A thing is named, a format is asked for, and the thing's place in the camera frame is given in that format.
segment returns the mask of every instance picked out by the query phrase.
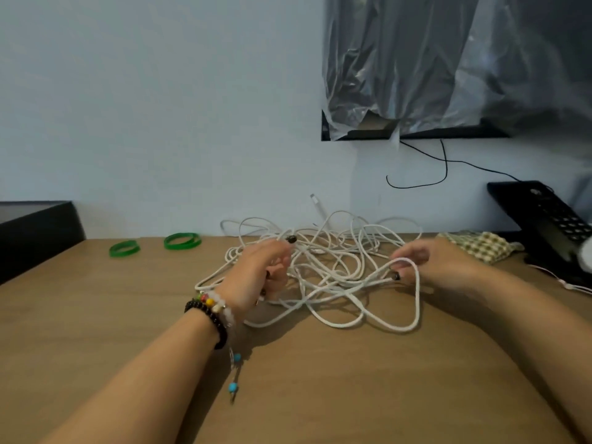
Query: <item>checkered cloth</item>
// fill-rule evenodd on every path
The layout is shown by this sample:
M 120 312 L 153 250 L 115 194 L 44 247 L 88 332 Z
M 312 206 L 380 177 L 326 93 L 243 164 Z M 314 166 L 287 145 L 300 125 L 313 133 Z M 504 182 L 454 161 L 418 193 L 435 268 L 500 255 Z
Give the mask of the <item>checkered cloth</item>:
M 457 232 L 456 234 L 441 233 L 439 237 L 455 243 L 476 259 L 492 265 L 503 260 L 515 251 L 523 251 L 520 243 L 509 243 L 492 232 Z

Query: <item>tabletop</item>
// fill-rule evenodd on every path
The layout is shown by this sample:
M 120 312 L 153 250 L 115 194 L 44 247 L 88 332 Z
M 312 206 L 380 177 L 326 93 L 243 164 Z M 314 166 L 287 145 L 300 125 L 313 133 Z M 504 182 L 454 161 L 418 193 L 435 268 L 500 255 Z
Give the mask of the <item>tabletop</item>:
M 86 240 L 0 286 L 0 441 L 34 443 L 100 389 L 182 314 L 194 285 L 224 262 L 236 238 L 204 237 L 168 251 L 161 238 L 113 259 L 116 240 Z M 499 266 L 592 320 L 592 298 L 527 267 Z M 384 320 L 406 325 L 413 296 L 400 286 L 360 295 Z M 477 306 L 422 292 L 417 330 L 365 321 L 323 325 L 301 309 L 263 329 L 241 330 L 245 358 L 235 402 L 228 354 L 218 351 L 183 422 L 191 443 L 570 443 L 561 408 L 503 327 Z M 281 306 L 258 307 L 269 316 Z M 320 312 L 351 320 L 343 299 Z

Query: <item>thin white cord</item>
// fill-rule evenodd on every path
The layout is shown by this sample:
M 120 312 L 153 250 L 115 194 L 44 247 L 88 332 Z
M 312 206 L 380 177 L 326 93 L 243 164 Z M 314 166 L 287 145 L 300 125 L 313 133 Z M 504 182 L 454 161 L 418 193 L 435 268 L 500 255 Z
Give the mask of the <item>thin white cord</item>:
M 328 228 L 329 220 L 337 213 L 345 213 L 351 216 L 349 230 L 331 231 Z M 421 237 L 421 227 L 415 221 L 408 218 L 388 218 L 388 220 L 405 220 L 414 223 L 420 230 L 417 238 Z M 253 224 L 252 220 L 265 221 L 268 226 L 261 226 L 260 224 Z M 245 321 L 250 327 L 268 327 L 280 319 L 284 318 L 291 312 L 306 306 L 310 312 L 323 324 L 330 327 L 347 328 L 359 324 L 365 316 L 368 316 L 381 324 L 381 326 L 389 330 L 405 332 L 415 328 L 420 318 L 420 298 L 419 298 L 419 273 L 417 266 L 413 261 L 406 258 L 398 258 L 389 260 L 389 256 L 383 255 L 379 252 L 381 243 L 391 243 L 396 246 L 403 246 L 405 242 L 403 239 L 382 224 L 369 224 L 361 216 L 356 216 L 345 210 L 338 210 L 325 218 L 324 223 L 320 227 L 303 228 L 303 229 L 287 229 L 281 230 L 276 224 L 264 218 L 251 217 L 246 218 L 240 223 L 237 221 L 225 220 L 220 223 L 223 231 L 223 224 L 236 223 L 239 224 L 238 237 L 240 246 L 231 247 L 226 251 L 226 263 L 216 270 L 212 275 L 206 277 L 196 284 L 196 290 L 213 290 L 219 285 L 224 278 L 219 278 L 214 283 L 206 285 L 206 282 L 214 279 L 230 268 L 238 260 L 246 246 L 258 243 L 267 238 L 276 238 L 278 240 L 289 235 L 296 235 L 298 241 L 296 242 L 294 252 L 292 253 L 292 264 L 288 268 L 288 276 L 298 281 L 300 288 L 300 299 L 280 299 L 278 301 L 270 301 L 270 304 L 281 305 L 285 310 L 266 323 L 257 324 L 250 321 Z M 257 231 L 262 231 L 261 237 L 253 243 L 245 243 L 243 241 L 243 233 L 241 229 L 243 226 L 255 227 Z M 332 265 L 327 266 L 325 263 L 319 261 L 317 256 L 330 255 L 335 260 Z M 386 263 L 379 266 L 374 257 L 386 259 Z M 350 270 L 345 264 L 344 260 L 350 259 L 355 262 L 355 270 Z M 372 286 L 379 286 L 385 283 L 392 282 L 388 277 L 389 267 L 395 261 L 406 261 L 409 263 L 416 276 L 415 283 L 415 318 L 408 326 L 395 326 L 380 319 L 378 316 L 370 312 L 364 307 L 362 302 L 356 297 L 356 294 L 365 288 Z M 372 273 L 364 276 L 366 266 L 372 269 Z M 305 270 L 311 270 L 321 278 L 318 283 L 312 283 L 304 278 L 302 275 Z M 333 323 L 322 318 L 314 309 L 314 306 L 330 302 L 337 298 L 348 298 L 360 310 L 359 316 L 348 323 Z
M 547 268 L 543 268 L 542 266 L 537 266 L 537 265 L 528 265 L 531 268 L 537 268 L 540 269 L 541 271 L 544 271 L 550 275 L 552 275 L 555 279 L 557 279 L 557 281 L 563 285 L 563 288 L 565 288 L 566 290 L 573 290 L 573 291 L 581 291 L 582 293 L 586 293 L 586 294 L 592 294 L 592 289 L 586 287 L 586 286 L 581 286 L 581 285 L 574 285 L 572 283 L 568 283 L 565 282 L 565 280 L 560 279 L 557 275 L 555 275 L 555 273 L 553 273 L 552 271 L 548 270 Z

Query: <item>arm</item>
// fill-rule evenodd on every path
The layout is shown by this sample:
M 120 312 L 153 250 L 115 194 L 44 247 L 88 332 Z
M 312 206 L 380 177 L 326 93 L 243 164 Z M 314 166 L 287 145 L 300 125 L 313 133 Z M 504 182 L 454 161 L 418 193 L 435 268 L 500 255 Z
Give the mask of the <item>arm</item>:
M 484 265 L 443 238 L 417 240 L 392 258 L 418 264 L 422 280 L 484 304 L 510 330 L 574 423 L 592 441 L 592 326 L 550 296 L 509 273 Z M 404 282 L 414 272 L 396 262 Z
M 216 289 L 237 321 L 262 288 L 272 293 L 285 285 L 291 249 L 277 240 L 245 249 Z M 189 310 L 42 443 L 173 443 L 218 339 L 210 319 Z

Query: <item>hand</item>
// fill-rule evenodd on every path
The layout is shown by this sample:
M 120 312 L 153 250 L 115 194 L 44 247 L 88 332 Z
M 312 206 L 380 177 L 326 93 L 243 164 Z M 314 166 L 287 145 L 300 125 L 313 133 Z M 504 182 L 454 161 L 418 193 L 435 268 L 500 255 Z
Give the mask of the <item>hand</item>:
M 266 298 L 272 299 L 286 285 L 286 269 L 290 266 L 293 248 L 285 240 L 270 238 L 243 249 L 239 260 L 216 288 L 232 308 L 238 323 L 255 306 L 261 289 L 265 289 Z
M 492 270 L 441 237 L 407 243 L 391 255 L 391 259 L 398 257 L 406 257 L 417 264 L 422 281 L 437 288 L 464 293 L 476 289 L 479 277 Z M 415 271 L 406 261 L 393 263 L 391 269 L 399 273 L 402 282 L 415 282 Z

